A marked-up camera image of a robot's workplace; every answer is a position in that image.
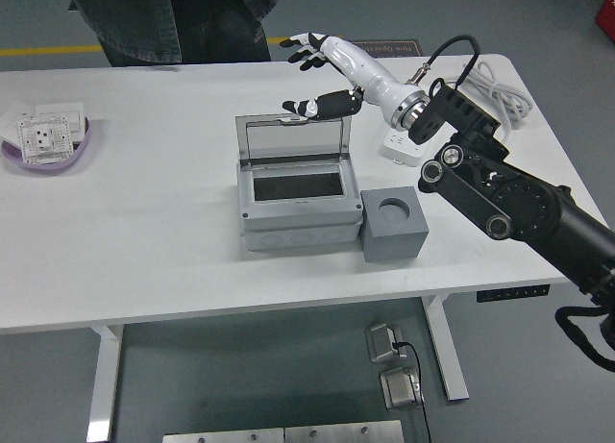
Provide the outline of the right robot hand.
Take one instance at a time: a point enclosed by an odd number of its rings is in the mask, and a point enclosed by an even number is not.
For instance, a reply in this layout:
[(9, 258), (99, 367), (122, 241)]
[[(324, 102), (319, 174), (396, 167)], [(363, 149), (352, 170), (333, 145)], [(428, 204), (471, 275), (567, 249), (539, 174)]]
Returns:
[(400, 83), (369, 54), (339, 37), (303, 33), (283, 40), (280, 46), (298, 45), (288, 61), (299, 62), (306, 71), (331, 64), (352, 85), (301, 102), (286, 101), (283, 108), (311, 120), (330, 120), (359, 112), (366, 102), (381, 109), (383, 119), (392, 128), (408, 130), (427, 106), (429, 98), (415, 84)]

